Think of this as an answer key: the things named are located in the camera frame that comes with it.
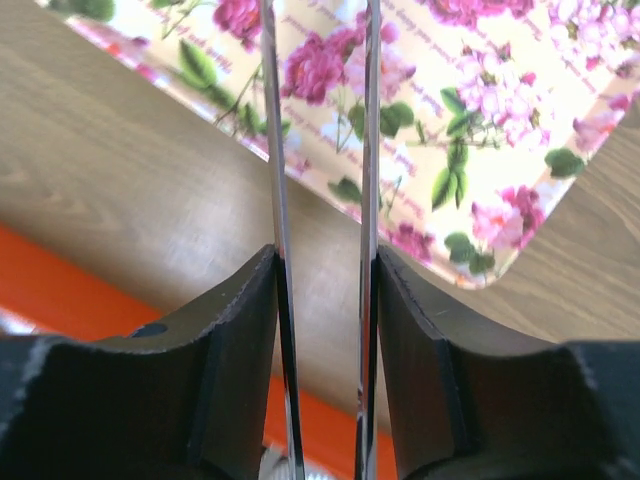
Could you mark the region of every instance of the wooden surface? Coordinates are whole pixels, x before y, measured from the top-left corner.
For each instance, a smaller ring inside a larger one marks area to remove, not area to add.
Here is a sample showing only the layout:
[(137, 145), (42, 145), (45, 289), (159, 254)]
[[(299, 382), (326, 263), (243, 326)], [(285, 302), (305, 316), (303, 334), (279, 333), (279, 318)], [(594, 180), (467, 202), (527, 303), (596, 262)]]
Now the wooden surface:
[[(0, 223), (165, 310), (271, 241), (266, 164), (34, 2), (3, 11)], [(424, 275), (545, 339), (640, 336), (638, 106), (613, 137), (497, 284)], [(352, 411), (358, 225), (293, 182), (289, 193), (300, 382)]]

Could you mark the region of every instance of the orange bar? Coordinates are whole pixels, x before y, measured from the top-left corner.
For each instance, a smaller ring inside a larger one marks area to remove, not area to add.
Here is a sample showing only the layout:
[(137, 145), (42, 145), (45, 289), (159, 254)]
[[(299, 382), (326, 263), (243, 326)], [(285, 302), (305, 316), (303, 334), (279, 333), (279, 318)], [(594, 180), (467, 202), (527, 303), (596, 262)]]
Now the orange bar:
[[(0, 308), (41, 330), (90, 342), (128, 335), (163, 315), (1, 226), (0, 265)], [(354, 418), (305, 392), (300, 410), (305, 459), (351, 480)], [(286, 451), (284, 385), (278, 377), (271, 377), (264, 440)], [(385, 434), (378, 436), (378, 476), (396, 480), (393, 445)]]

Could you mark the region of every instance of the metal rod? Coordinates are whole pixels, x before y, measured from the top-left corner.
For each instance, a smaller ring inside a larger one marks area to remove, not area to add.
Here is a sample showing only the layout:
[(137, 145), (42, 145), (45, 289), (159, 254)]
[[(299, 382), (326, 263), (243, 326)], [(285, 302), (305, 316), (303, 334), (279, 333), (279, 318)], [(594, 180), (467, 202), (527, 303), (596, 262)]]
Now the metal rod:
[(280, 118), (280, 83), (276, 57), (273, 0), (260, 0), (262, 22), (262, 70), (265, 84), (267, 137), (269, 141), (269, 171), (271, 203), (275, 230), (276, 283), (280, 317), (280, 348), (284, 378), (285, 412), (287, 417), (287, 450), (290, 478), (304, 480), (304, 458), (300, 429), (300, 403), (296, 372), (296, 342), (293, 317), (293, 295), (289, 262), (289, 214), (287, 211), (285, 157)]
[(380, 156), (380, 0), (367, 0), (365, 126), (360, 230), (360, 384), (356, 430), (356, 480), (376, 478), (376, 377), (378, 369), (378, 212)]

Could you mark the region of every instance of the wood grain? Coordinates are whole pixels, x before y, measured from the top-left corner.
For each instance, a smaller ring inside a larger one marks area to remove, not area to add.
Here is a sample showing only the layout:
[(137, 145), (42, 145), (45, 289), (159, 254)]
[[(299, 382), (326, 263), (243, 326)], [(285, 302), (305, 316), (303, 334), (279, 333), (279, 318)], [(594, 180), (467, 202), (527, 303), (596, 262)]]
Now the wood grain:
[[(264, 163), (34, 2), (3, 8), (0, 222), (167, 310), (271, 241)], [(490, 288), (421, 272), (541, 338), (640, 336), (639, 142), (636, 105)], [(294, 182), (289, 194), (301, 385), (352, 411), (358, 225)]]

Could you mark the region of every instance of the floral pattern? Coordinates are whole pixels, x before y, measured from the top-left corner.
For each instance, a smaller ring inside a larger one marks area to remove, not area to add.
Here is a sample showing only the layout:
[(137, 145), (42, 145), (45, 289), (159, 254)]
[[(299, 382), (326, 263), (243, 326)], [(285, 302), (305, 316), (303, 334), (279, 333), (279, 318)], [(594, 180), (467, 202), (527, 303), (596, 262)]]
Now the floral pattern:
[[(36, 0), (268, 157), (257, 0)], [(361, 221), (364, 2), (274, 2), (287, 173)], [(384, 0), (380, 234), (504, 274), (638, 96), (638, 0)]]

